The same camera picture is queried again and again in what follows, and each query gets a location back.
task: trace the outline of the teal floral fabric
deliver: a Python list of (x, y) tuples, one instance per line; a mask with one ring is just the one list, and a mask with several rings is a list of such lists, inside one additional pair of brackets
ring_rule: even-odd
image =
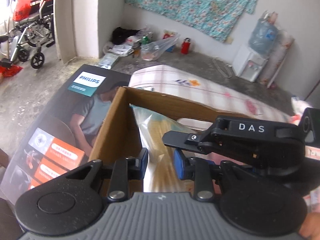
[(257, 0), (125, 0), (225, 41), (243, 12), (252, 14)]

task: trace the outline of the orange label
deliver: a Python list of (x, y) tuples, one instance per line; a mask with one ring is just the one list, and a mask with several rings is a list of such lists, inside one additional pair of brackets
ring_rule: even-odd
[(84, 151), (54, 138), (45, 156), (68, 170), (73, 170), (79, 166)]
[(306, 157), (320, 161), (320, 149), (306, 146)]
[(61, 169), (57, 165), (48, 161), (46, 158), (43, 158), (40, 162), (40, 165), (35, 173), (35, 178), (45, 183), (51, 179), (54, 179), (67, 171)]
[(38, 181), (32, 179), (32, 180), (31, 180), (31, 183), (30, 183), (30, 185), (29, 185), (28, 190), (29, 190), (29, 189), (33, 189), (34, 187), (37, 187), (37, 186), (39, 186), (39, 185), (41, 185), (41, 184), (40, 184)]

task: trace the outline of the gray ribbed surface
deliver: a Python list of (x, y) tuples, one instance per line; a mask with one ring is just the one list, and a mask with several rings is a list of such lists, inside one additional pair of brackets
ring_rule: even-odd
[(41, 237), (26, 233), (20, 240), (302, 240), (297, 233), (265, 238), (229, 225), (214, 205), (191, 199), (189, 193), (135, 193), (111, 204), (102, 218), (81, 233)]

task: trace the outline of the white container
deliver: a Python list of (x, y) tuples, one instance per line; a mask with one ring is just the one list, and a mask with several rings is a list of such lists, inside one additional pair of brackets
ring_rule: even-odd
[(242, 45), (232, 63), (233, 71), (237, 77), (255, 82), (268, 59), (246, 45)]

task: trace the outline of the plaid tablecloth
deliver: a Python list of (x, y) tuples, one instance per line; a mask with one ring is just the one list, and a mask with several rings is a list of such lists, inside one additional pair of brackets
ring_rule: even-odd
[[(249, 117), (289, 122), (290, 116), (233, 89), (216, 84), (182, 70), (157, 65), (133, 73), (130, 87), (153, 90), (199, 102), (215, 109), (246, 114)], [(211, 123), (180, 120), (190, 128), (207, 129)]]

